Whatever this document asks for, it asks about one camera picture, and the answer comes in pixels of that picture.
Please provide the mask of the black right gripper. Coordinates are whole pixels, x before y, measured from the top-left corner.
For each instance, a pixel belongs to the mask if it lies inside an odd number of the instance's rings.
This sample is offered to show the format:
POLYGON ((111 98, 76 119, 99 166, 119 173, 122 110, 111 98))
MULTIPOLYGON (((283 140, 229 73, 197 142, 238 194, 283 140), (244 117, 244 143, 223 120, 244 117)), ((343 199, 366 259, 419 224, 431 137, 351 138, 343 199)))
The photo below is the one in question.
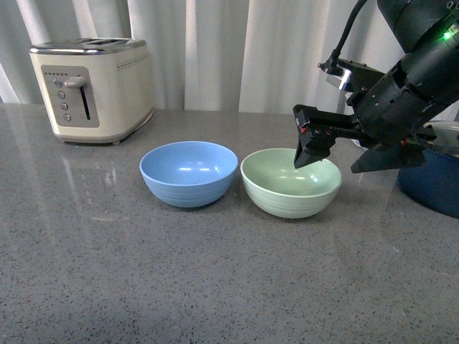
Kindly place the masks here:
POLYGON ((403 139, 458 101, 458 54, 406 54, 369 91, 350 94, 353 115, 294 107, 295 168, 327 158, 337 138, 370 148, 353 163, 353 173, 419 167, 426 161, 425 148, 403 139))

